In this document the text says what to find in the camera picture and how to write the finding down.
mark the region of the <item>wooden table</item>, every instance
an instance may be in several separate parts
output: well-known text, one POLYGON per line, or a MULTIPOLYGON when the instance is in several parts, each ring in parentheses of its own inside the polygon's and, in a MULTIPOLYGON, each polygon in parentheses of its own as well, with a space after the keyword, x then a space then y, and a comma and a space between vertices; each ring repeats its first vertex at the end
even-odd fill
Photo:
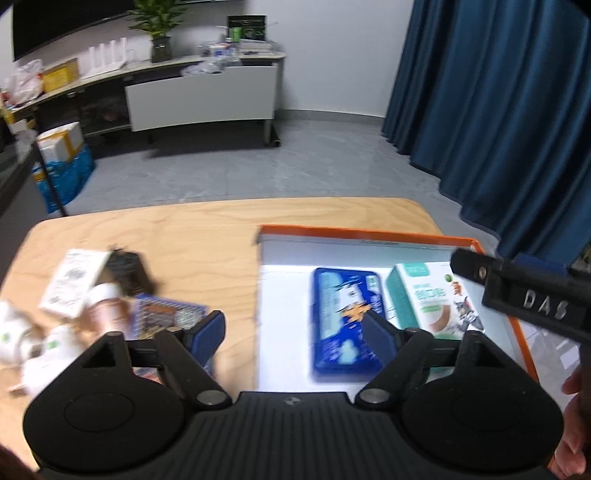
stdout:
MULTIPOLYGON (((441 234, 419 204, 405 199, 229 200, 91 213, 33 228, 0 298, 49 329, 59 320, 37 305, 68 249, 117 246, 140 252, 158 295, 226 314, 228 332, 216 355, 216 376, 235 396, 255 388, 256 233, 264 223, 441 234)), ((0 442, 36 468, 21 429, 29 399, 5 392, 18 381, 17 371, 0 371, 0 442)))

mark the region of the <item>floor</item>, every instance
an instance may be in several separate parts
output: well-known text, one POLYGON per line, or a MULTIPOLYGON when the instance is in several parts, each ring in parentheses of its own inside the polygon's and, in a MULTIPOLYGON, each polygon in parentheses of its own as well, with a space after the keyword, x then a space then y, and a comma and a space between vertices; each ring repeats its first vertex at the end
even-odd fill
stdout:
MULTIPOLYGON (((439 180, 413 168, 382 137, 379 125, 282 121, 280 148, 262 146, 254 122, 123 132, 116 144, 91 145, 96 170, 67 205, 71 215, 137 206, 268 197, 404 197, 420 203, 446 235, 497 240, 459 218, 460 206, 439 180)), ((564 408, 560 385, 573 370, 573 342, 526 327, 544 388, 564 408)))

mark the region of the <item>potted plant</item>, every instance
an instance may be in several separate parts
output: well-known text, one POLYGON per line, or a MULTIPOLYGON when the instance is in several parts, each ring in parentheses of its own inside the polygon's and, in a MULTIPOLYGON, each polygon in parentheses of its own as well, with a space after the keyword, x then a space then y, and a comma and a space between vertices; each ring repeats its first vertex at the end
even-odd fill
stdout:
POLYGON ((179 25, 186 7, 179 0, 134 0, 135 10, 129 13, 135 24, 130 28, 142 30, 152 37, 152 62, 172 59, 170 37, 167 35, 179 25))

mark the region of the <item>green box side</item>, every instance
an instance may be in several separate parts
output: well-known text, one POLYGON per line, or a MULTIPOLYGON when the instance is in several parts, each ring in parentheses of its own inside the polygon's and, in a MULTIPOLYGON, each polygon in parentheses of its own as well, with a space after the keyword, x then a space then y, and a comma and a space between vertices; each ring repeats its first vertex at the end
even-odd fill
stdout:
POLYGON ((416 315, 414 314, 413 305, 410 303, 408 293, 402 282, 402 277, 398 272, 398 267, 394 267, 386 280, 386 288, 394 303, 396 309, 396 317, 400 328, 420 328, 416 315))

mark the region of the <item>open box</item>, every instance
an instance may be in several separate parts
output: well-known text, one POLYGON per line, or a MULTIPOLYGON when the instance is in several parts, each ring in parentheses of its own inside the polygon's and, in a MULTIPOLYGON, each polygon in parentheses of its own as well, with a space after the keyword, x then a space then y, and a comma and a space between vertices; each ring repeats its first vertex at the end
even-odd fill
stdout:
MULTIPOLYGON (((264 225, 259 236, 257 390, 345 391, 352 399, 369 380, 312 376, 312 276, 319 267, 369 270, 381 279, 388 320, 394 311, 385 280, 397 263, 449 261, 457 247, 482 252, 472 238, 264 225)), ((484 287, 463 280, 486 334, 537 380, 517 319, 482 306, 484 287)))

